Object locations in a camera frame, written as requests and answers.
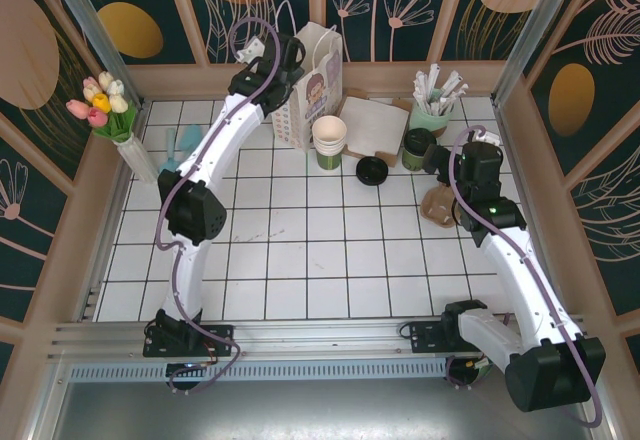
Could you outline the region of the black cup lid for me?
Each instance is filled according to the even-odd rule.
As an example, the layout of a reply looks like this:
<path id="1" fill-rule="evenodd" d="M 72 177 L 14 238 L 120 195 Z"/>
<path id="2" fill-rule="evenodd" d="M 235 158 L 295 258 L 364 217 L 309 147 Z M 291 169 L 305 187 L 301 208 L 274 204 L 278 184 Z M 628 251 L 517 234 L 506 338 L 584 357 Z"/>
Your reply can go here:
<path id="1" fill-rule="evenodd" d="M 437 140 L 426 128 L 414 128 L 406 132 L 403 140 L 404 149 L 412 155 L 423 156 Z"/>
<path id="2" fill-rule="evenodd" d="M 386 162 L 375 156 L 366 156 L 356 165 L 356 177 L 366 186 L 379 186 L 384 183 L 389 174 Z"/>

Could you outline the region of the green paper coffee cup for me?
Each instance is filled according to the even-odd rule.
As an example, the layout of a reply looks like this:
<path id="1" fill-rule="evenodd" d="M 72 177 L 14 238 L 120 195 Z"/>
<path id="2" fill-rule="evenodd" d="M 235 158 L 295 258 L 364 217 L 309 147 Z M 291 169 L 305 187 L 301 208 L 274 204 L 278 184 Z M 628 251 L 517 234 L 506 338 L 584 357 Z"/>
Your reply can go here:
<path id="1" fill-rule="evenodd" d="M 425 149 L 414 150 L 405 147 L 402 153 L 402 165 L 411 172 L 422 171 L 425 153 Z"/>

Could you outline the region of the mint green straw holder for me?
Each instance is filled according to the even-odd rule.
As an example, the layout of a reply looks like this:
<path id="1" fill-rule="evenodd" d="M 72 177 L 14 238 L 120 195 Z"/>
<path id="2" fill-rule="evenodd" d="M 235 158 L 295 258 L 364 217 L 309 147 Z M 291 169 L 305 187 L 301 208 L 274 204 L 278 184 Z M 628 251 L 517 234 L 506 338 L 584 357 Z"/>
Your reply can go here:
<path id="1" fill-rule="evenodd" d="M 431 115 L 415 103 L 409 116 L 409 129 L 423 128 L 430 131 L 435 138 L 439 138 L 445 133 L 451 118 L 451 112 L 440 116 Z"/>

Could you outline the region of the white printed paper bag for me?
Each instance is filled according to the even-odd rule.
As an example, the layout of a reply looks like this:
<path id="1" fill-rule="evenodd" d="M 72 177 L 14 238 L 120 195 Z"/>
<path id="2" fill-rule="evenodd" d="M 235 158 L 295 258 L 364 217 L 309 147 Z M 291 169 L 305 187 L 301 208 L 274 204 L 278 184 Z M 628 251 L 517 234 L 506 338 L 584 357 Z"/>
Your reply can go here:
<path id="1" fill-rule="evenodd" d="M 307 22 L 295 37 L 305 54 L 287 102 L 270 114 L 276 143 L 307 152 L 312 124 L 337 112 L 342 99 L 343 40 L 336 27 Z"/>

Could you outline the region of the brown pulp cup carrier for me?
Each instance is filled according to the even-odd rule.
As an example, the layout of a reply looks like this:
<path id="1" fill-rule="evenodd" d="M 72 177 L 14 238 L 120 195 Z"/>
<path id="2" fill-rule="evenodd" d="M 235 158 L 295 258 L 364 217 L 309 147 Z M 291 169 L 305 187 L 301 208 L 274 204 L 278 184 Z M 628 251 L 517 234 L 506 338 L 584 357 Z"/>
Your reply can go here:
<path id="1" fill-rule="evenodd" d="M 419 213 L 422 218 L 442 228 L 452 228 L 457 225 L 454 207 L 455 196 L 451 187 L 439 183 L 424 195 Z"/>

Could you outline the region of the brown cardboard napkin tray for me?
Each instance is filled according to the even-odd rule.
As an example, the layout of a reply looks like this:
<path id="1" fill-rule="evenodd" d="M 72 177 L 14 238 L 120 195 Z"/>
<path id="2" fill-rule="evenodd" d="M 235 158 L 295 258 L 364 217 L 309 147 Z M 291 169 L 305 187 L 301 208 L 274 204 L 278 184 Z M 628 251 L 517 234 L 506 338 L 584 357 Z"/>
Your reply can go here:
<path id="1" fill-rule="evenodd" d="M 344 104 L 344 101 L 348 96 L 352 96 L 352 97 L 357 97 L 357 98 L 361 98 L 361 99 L 365 99 L 365 100 L 372 100 L 372 101 L 377 101 L 377 102 L 384 103 L 384 104 L 393 105 L 393 106 L 399 107 L 399 108 L 401 108 L 403 110 L 406 110 L 409 114 L 410 114 L 411 108 L 412 108 L 412 103 L 409 100 L 405 100 L 405 99 L 402 99 L 402 98 L 392 98 L 392 99 L 387 99 L 387 100 L 378 99 L 378 98 L 370 99 L 368 97 L 368 95 L 363 91 L 347 90 L 345 92 L 345 95 L 344 95 L 343 100 L 341 102 L 341 105 L 340 105 L 340 108 L 339 108 L 339 111 L 338 111 L 338 117 L 339 117 L 340 111 L 342 109 L 342 106 Z M 396 164 L 397 164 L 397 161 L 398 161 L 399 151 L 398 151 L 398 153 L 396 155 L 377 153 L 374 156 L 384 160 L 389 167 L 395 167 Z M 366 157 L 366 156 L 363 156 L 363 155 L 351 153 L 347 149 L 346 144 L 345 144 L 345 147 L 344 147 L 344 153 L 347 154 L 347 155 L 350 155 L 352 157 L 355 157 L 355 158 Z"/>

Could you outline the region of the paper-wrapped straw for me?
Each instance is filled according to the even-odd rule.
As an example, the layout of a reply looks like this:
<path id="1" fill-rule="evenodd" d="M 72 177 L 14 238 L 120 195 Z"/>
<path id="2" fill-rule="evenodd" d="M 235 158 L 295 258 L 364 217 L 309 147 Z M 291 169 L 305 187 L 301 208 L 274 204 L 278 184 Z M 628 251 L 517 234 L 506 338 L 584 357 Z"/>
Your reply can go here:
<path id="1" fill-rule="evenodd" d="M 453 110 L 455 102 L 467 92 L 468 88 L 467 84 L 463 84 L 458 90 L 453 91 L 441 104 L 441 113 L 443 115 L 449 114 Z"/>
<path id="2" fill-rule="evenodd" d="M 445 104 L 449 100 L 455 87 L 462 81 L 461 75 L 456 71 L 452 71 L 447 81 L 444 83 L 439 96 L 439 113 L 443 115 Z"/>
<path id="3" fill-rule="evenodd" d="M 429 77 L 422 71 L 416 72 L 413 96 L 419 107 L 427 111 L 430 96 Z"/>
<path id="4" fill-rule="evenodd" d="M 428 108 L 431 108 L 431 103 L 435 98 L 434 88 L 439 76 L 439 72 L 440 72 L 440 66 L 437 63 L 433 63 L 430 65 L 430 70 L 427 76 L 427 84 L 426 84 L 426 100 L 427 100 Z"/>

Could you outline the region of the white paper napkins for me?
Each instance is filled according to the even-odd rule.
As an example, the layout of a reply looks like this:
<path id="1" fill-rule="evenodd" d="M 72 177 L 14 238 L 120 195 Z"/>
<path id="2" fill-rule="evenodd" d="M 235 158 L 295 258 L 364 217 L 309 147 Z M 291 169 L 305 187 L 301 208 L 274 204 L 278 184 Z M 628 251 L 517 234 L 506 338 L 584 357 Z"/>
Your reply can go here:
<path id="1" fill-rule="evenodd" d="M 396 155 L 409 113 L 399 107 L 348 96 L 339 114 L 347 127 L 346 147 L 354 154 Z"/>

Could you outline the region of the stack of paper cups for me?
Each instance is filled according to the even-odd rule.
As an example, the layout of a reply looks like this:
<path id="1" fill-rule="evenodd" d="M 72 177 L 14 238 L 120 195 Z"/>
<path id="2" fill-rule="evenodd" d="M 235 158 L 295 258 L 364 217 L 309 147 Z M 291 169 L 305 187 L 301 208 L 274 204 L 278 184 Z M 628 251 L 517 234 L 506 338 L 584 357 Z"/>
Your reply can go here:
<path id="1" fill-rule="evenodd" d="M 346 134 L 346 124 L 336 116 L 323 116 L 314 122 L 313 144 L 320 168 L 331 171 L 341 165 Z"/>

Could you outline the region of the blue toy shovel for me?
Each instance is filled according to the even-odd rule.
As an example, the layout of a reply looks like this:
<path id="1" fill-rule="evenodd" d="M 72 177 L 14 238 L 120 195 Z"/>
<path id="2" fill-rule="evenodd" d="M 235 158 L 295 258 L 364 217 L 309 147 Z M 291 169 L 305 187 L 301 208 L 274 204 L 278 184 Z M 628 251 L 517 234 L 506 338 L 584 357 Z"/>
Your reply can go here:
<path id="1" fill-rule="evenodd" d="M 182 159 L 186 160 L 200 145 L 203 139 L 202 126 L 197 124 L 187 125 L 178 139 L 179 151 Z"/>

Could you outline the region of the white ribbed vase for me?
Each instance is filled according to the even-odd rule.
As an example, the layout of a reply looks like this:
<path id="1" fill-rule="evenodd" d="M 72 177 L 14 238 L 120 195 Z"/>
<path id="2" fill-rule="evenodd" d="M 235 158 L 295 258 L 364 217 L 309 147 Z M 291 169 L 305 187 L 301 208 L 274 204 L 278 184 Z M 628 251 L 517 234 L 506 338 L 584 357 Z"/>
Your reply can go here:
<path id="1" fill-rule="evenodd" d="M 157 182 L 158 170 L 141 141 L 132 134 L 126 141 L 114 142 L 125 163 L 139 180 L 153 184 Z"/>

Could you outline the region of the artificial tulip bouquet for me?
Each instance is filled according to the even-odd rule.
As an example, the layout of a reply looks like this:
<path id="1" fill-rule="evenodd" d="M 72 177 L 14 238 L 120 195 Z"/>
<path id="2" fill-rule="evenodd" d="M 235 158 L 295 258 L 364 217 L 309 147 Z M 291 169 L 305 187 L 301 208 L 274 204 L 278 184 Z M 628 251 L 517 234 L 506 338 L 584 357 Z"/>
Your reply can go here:
<path id="1" fill-rule="evenodd" d="M 102 71 L 97 79 L 83 80 L 82 93 L 83 101 L 71 99 L 66 108 L 75 118 L 85 120 L 94 135 L 114 144 L 123 144 L 132 137 L 137 109 L 125 98 L 121 80 Z"/>

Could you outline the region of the grey metal bench plate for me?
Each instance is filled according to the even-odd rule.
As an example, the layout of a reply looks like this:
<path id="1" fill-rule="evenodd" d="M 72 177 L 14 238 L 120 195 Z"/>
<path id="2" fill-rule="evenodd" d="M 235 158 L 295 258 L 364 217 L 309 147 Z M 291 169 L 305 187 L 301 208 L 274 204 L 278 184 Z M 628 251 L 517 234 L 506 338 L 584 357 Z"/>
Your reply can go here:
<path id="1" fill-rule="evenodd" d="M 70 384 L 38 440 L 609 440 L 560 409 L 522 413 L 499 376 L 222 382 L 192 397 L 159 383 Z"/>

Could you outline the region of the aluminium mounting rail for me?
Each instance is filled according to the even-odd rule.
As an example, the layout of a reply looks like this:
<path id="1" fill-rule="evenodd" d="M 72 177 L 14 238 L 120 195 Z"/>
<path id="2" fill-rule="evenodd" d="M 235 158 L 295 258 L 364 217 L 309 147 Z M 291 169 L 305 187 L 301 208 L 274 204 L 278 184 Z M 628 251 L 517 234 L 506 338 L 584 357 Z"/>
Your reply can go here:
<path id="1" fill-rule="evenodd" d="M 534 312 L 507 321 L 475 308 L 413 321 L 442 321 L 463 340 L 497 361 L 545 343 L 582 337 L 580 326 L 560 314 L 557 319 Z M 55 327 L 46 350 L 49 359 L 116 361 L 127 358 L 209 358 L 226 360 L 239 349 L 250 359 L 336 359 L 384 357 L 412 352 L 408 323 L 393 319 L 229 321 L 202 325 L 202 342 L 192 351 L 155 339 L 145 323 L 68 323 Z"/>

